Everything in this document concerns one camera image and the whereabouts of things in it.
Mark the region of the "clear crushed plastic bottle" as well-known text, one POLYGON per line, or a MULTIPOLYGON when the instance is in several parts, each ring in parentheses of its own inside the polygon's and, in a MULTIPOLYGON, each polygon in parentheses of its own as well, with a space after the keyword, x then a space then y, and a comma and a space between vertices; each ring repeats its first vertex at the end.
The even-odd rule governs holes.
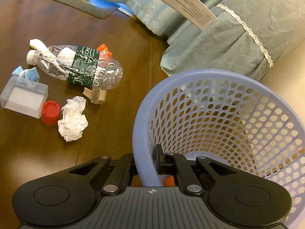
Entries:
POLYGON ((56 77, 57 79, 101 90, 112 90, 119 85, 123 67, 118 61, 93 48, 74 47, 77 48, 68 76, 65 79, 56 77))

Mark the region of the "grey-green bed skirt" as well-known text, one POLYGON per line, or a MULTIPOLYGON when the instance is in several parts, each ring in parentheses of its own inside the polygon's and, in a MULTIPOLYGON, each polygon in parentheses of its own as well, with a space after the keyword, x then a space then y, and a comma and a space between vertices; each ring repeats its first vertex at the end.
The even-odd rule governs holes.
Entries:
POLYGON ((167 75, 221 69, 258 81, 304 40, 304 0, 222 0, 211 11, 206 30, 184 23, 168 39, 167 75))

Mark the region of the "red plastic cap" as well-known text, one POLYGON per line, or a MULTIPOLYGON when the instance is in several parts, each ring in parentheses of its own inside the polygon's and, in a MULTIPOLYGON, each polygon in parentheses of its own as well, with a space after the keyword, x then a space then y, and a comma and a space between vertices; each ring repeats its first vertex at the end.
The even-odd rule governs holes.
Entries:
POLYGON ((42 106, 41 119, 45 125, 52 126, 59 120, 60 107, 56 101, 49 100, 42 106))

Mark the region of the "crumpled white tissue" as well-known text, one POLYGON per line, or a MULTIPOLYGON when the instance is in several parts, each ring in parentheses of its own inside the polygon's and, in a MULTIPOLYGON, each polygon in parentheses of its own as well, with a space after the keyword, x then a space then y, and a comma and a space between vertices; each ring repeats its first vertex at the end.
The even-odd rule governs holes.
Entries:
POLYGON ((62 119, 57 122, 58 132, 66 142, 76 141, 82 137, 83 130, 88 126, 88 121, 83 111, 86 99, 80 96, 67 99, 62 108, 62 119))

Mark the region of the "clear plastic box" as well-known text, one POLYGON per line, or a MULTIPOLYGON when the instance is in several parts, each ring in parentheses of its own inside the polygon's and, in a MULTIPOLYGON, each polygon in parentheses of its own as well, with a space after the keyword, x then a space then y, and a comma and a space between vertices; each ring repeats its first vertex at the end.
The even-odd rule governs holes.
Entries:
POLYGON ((47 97, 47 85, 12 76, 1 93, 1 106, 39 119, 47 97))

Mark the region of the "lavender plastic basket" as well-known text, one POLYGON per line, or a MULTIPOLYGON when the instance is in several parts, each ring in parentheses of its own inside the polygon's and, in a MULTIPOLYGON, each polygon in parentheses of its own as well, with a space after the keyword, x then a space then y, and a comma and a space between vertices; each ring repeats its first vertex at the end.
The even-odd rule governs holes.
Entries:
POLYGON ((142 101, 132 136, 144 186, 163 184, 153 149, 198 156, 272 180, 287 189, 286 226, 304 220, 304 125, 278 95, 241 74, 214 69, 173 75, 142 101))

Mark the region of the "blue face mask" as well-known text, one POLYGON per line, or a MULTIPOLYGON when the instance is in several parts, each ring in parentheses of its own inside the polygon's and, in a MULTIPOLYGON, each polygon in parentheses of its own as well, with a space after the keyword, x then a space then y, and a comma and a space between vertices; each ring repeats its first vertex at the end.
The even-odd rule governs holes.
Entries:
POLYGON ((23 69, 21 66, 19 66, 12 72, 12 76, 20 77, 33 82, 39 82, 40 79, 36 67, 33 67, 31 69, 23 69))

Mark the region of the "orange foam fruit net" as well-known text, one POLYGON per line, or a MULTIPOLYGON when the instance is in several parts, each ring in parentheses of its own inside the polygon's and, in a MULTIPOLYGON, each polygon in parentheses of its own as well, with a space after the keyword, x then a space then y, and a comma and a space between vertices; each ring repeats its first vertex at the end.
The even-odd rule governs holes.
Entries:
POLYGON ((100 45, 98 48, 96 48, 96 50, 99 51, 99 53, 102 55, 112 57, 112 53, 109 51, 108 47, 105 44, 100 45))

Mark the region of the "white toothbrush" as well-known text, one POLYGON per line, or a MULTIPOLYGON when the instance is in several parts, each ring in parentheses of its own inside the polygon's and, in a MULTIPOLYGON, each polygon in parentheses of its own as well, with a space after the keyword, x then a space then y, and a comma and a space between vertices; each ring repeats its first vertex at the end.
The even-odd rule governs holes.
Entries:
POLYGON ((66 45, 47 47, 39 39, 31 39, 30 47, 32 50, 26 56, 28 65, 38 66, 46 74, 60 79, 68 76, 77 47, 66 45))

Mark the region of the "light blue curtain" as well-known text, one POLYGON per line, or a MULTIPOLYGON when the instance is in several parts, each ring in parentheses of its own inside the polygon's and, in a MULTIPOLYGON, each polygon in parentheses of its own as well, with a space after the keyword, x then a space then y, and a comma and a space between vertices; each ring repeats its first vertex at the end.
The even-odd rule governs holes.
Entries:
POLYGON ((165 34, 168 37, 175 37, 182 33, 188 26, 199 29, 183 15, 161 0, 105 1, 125 4, 149 30, 158 36, 165 34))

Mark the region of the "beige toe separator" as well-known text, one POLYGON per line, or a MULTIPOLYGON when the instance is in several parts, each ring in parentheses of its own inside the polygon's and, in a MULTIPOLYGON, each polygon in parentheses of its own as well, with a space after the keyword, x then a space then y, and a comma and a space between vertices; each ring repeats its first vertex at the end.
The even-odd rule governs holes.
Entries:
POLYGON ((99 88, 93 88, 92 90, 84 88, 83 95, 87 97, 93 104, 102 104, 105 102, 107 92, 99 88))

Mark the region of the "orange plastic bag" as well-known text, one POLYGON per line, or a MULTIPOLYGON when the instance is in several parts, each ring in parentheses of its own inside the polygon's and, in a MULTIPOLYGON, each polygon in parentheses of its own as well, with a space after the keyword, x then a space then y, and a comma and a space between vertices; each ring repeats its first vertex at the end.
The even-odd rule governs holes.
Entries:
POLYGON ((175 187, 175 179, 172 175, 163 175, 162 182, 165 187, 175 187))

